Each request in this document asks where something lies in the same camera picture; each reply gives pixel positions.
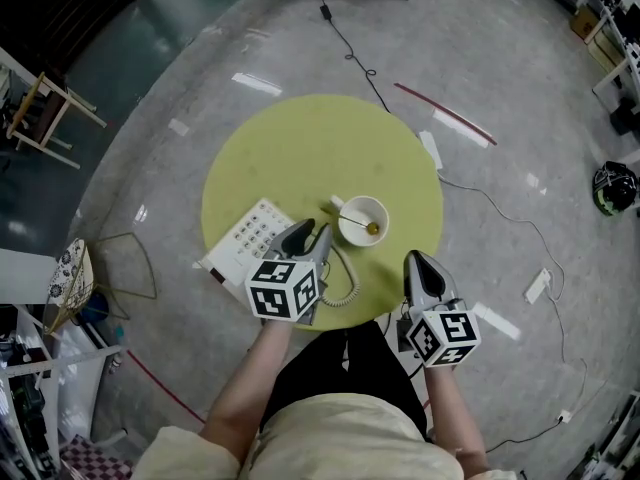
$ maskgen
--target power strip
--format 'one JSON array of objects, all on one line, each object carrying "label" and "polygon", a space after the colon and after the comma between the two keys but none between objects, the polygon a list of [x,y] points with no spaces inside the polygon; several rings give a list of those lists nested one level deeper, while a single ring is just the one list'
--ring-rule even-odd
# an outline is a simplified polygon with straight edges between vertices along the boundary
[{"label": "power strip", "polygon": [[533,280],[531,285],[529,285],[527,291],[524,292],[524,300],[526,300],[529,304],[534,304],[550,282],[551,274],[546,268],[543,268]]},{"label": "power strip", "polygon": [[560,416],[558,416],[558,421],[562,421],[562,423],[569,423],[572,417],[573,417],[573,414],[571,414],[569,411],[565,409],[562,409],[562,411],[560,411]]}]

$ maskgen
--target white cable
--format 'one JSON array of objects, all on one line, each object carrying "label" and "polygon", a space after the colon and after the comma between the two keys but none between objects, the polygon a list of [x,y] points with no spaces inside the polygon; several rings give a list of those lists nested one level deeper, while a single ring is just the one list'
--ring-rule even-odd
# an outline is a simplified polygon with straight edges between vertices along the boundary
[{"label": "white cable", "polygon": [[[623,355],[626,355],[627,352],[629,351],[629,348],[631,347],[631,341],[627,342],[627,347],[624,349]],[[580,412],[587,406],[589,405],[591,402],[593,402],[598,395],[600,394],[600,392],[604,389],[604,387],[609,384],[609,381],[611,380],[611,377],[613,376],[613,373],[615,372],[615,369],[612,369],[611,372],[609,372],[609,375],[607,376],[607,378],[604,380],[604,382],[602,384],[600,384],[600,387],[598,389],[596,389],[595,393],[593,395],[591,395],[591,398],[589,398],[589,400],[587,400],[584,404],[582,404],[582,406],[576,410],[576,412],[573,414],[573,417],[577,416],[578,414],[580,414]]]},{"label": "white cable", "polygon": [[[560,311],[558,309],[558,302],[560,302],[560,298],[562,297],[562,294],[564,293],[564,285],[565,285],[565,280],[566,280],[566,273],[565,273],[564,268],[562,267],[562,265],[560,265],[560,263],[558,263],[558,261],[553,257],[553,254],[551,254],[551,251],[549,250],[549,246],[547,245],[547,241],[545,240],[544,235],[542,234],[542,232],[540,231],[538,226],[536,226],[535,222],[533,222],[531,220],[528,220],[528,219],[513,219],[513,218],[509,217],[508,215],[506,215],[500,209],[500,207],[491,198],[491,196],[489,194],[487,194],[484,190],[480,189],[480,188],[467,187],[465,185],[458,185],[457,183],[453,183],[453,182],[445,179],[444,177],[442,177],[440,175],[440,173],[438,173],[438,178],[440,178],[440,181],[442,181],[442,183],[444,183],[446,185],[450,185],[450,186],[456,187],[456,188],[461,188],[463,190],[471,190],[472,192],[480,192],[484,197],[486,197],[489,200],[489,202],[493,205],[493,207],[497,210],[497,212],[502,217],[504,217],[505,219],[507,219],[507,220],[509,220],[511,222],[515,222],[516,224],[531,224],[533,226],[533,228],[536,230],[536,232],[538,233],[538,235],[540,235],[540,238],[542,239],[542,243],[544,244],[544,248],[547,250],[547,254],[549,255],[549,258],[551,258],[551,261],[553,261],[557,265],[557,267],[560,269],[560,272],[562,272],[562,285],[560,285],[560,293],[558,294],[558,296],[555,297],[555,298],[553,297],[553,279],[554,278],[553,278],[553,272],[551,270],[549,270],[549,275],[551,276],[551,279],[550,279],[549,283],[547,284],[547,289],[545,290],[545,294],[547,295],[547,297],[549,297],[549,300],[553,304],[553,308],[555,309],[556,316],[558,317],[558,323],[560,324],[560,332],[562,332],[562,349],[561,349],[561,351],[562,351],[562,353],[561,353],[562,362],[564,364],[568,364],[567,361],[566,361],[565,353],[564,353],[564,342],[565,342],[564,325],[562,324],[562,318],[560,318]],[[584,365],[584,376],[582,378],[582,387],[580,388],[580,395],[578,396],[578,399],[575,401],[575,403],[571,406],[571,409],[569,411],[571,413],[573,412],[573,410],[578,406],[578,404],[582,400],[582,396],[584,395],[585,385],[587,383],[587,374],[589,372],[589,366],[587,365],[587,362],[582,357],[580,358],[580,361],[582,361],[582,364]],[[583,405],[579,410],[582,410],[587,404]]]},{"label": "white cable", "polygon": [[360,279],[358,278],[358,273],[353,267],[349,256],[347,256],[347,253],[335,244],[331,244],[331,248],[336,252],[338,257],[342,261],[344,269],[346,270],[347,275],[351,280],[351,291],[346,297],[338,300],[331,300],[325,294],[322,294],[322,302],[330,308],[341,308],[353,302],[354,299],[358,296],[358,293],[360,293]]},{"label": "white cable", "polygon": [[480,188],[466,187],[464,185],[458,185],[457,183],[453,183],[453,182],[443,178],[440,175],[440,173],[438,173],[438,178],[440,178],[440,181],[442,181],[442,183],[445,183],[446,185],[451,185],[452,187],[461,188],[463,190],[471,190],[472,192],[480,192],[484,197],[486,197],[489,200],[489,202],[498,211],[498,213],[502,217],[504,217],[505,219],[507,219],[507,220],[509,220],[511,222],[515,222],[516,224],[531,224],[533,226],[533,229],[536,230],[536,233],[538,233],[538,235],[540,235],[540,238],[542,239],[542,243],[544,244],[544,248],[547,250],[547,254],[549,255],[549,258],[551,258],[551,261],[553,261],[558,266],[558,268],[560,269],[560,272],[562,272],[562,285],[560,286],[560,293],[558,294],[558,296],[556,298],[553,298],[553,295],[550,294],[550,297],[555,302],[559,302],[560,301],[560,297],[562,297],[562,293],[564,292],[564,283],[565,283],[566,274],[565,274],[565,271],[564,271],[564,268],[562,267],[562,265],[560,265],[560,263],[558,263],[558,261],[553,257],[553,254],[551,254],[551,251],[549,250],[549,246],[547,245],[547,241],[545,240],[545,238],[544,238],[542,232],[540,231],[540,229],[538,228],[538,226],[536,226],[535,222],[533,222],[531,220],[528,220],[528,219],[513,219],[513,218],[509,217],[508,215],[506,215],[500,209],[500,207],[491,198],[491,196],[489,194],[487,194],[484,190],[480,189]]}]

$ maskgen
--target round yellow table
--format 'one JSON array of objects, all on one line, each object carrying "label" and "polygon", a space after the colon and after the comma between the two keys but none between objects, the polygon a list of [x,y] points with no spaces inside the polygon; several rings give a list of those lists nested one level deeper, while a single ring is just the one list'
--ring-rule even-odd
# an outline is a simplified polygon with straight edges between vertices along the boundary
[{"label": "round yellow table", "polygon": [[[328,207],[369,195],[387,208],[390,226],[373,247],[347,244]],[[314,330],[353,327],[391,311],[403,299],[402,264],[411,249],[433,255],[442,231],[442,192],[431,156],[413,132],[380,107],[347,96],[311,95],[263,110],[238,128],[216,157],[202,195],[207,249],[261,197],[294,221],[333,224],[334,240],[350,256],[360,294],[349,305],[320,303]],[[332,251],[326,279],[331,299],[350,282]]]}]

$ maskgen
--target black cable on floor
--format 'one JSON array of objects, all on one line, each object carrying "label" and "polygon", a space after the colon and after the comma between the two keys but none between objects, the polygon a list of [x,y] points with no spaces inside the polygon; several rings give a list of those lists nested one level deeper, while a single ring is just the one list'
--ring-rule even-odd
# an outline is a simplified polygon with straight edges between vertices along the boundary
[{"label": "black cable on floor", "polygon": [[562,418],[559,418],[558,421],[556,422],[556,424],[553,427],[549,427],[546,430],[543,430],[542,432],[540,432],[539,434],[536,434],[533,437],[529,437],[527,439],[521,439],[521,440],[517,440],[517,439],[505,439],[504,441],[502,441],[500,444],[497,444],[496,446],[494,446],[493,448],[490,448],[489,450],[487,450],[487,453],[491,453],[494,450],[497,450],[498,448],[500,448],[503,444],[507,444],[507,443],[515,443],[515,444],[521,444],[521,443],[527,443],[529,441],[533,441],[534,439],[538,439],[540,436],[543,436],[544,434],[546,434],[547,432],[551,432],[554,428],[556,428],[558,425],[560,425],[562,423]]},{"label": "black cable on floor", "polygon": [[340,39],[342,39],[344,41],[344,44],[347,45],[347,48],[349,48],[349,53],[345,55],[344,58],[347,60],[355,60],[358,63],[358,66],[360,66],[360,69],[362,69],[362,71],[364,72],[364,76],[367,79],[367,82],[369,82],[369,85],[378,96],[380,103],[382,103],[382,106],[384,107],[384,109],[387,112],[389,112],[389,114],[391,114],[391,110],[389,110],[389,107],[387,107],[387,104],[384,101],[384,98],[378,92],[378,89],[376,88],[376,85],[373,83],[373,80],[371,80],[372,76],[376,76],[378,74],[376,70],[367,69],[362,65],[362,62],[360,62],[360,59],[358,59],[358,57],[356,56],[355,52],[353,51],[353,47],[351,46],[349,41],[347,41],[346,38],[342,35],[342,33],[338,30],[338,27],[334,25],[332,21],[331,11],[329,10],[329,6],[327,5],[327,2],[325,2],[324,0],[322,0],[322,7],[320,7],[320,11],[322,12],[322,16],[324,17],[324,19],[329,22],[329,25],[333,27],[333,30],[336,31],[336,33],[340,36]]},{"label": "black cable on floor", "polygon": [[422,368],[424,368],[424,367],[422,366],[422,364],[420,364],[420,366],[418,366],[418,367],[413,371],[413,373],[412,373],[411,375],[409,375],[409,378],[410,378],[410,379],[413,379],[416,375],[418,375],[418,372],[419,372],[420,370],[422,370]]}]

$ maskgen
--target helmet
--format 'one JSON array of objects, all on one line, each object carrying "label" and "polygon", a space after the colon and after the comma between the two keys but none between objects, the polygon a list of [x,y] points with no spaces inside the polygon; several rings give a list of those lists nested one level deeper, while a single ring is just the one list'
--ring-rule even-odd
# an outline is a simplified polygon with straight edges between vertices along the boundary
[{"label": "helmet", "polygon": [[633,204],[638,179],[624,164],[606,162],[593,176],[593,202],[605,215],[615,215]]}]

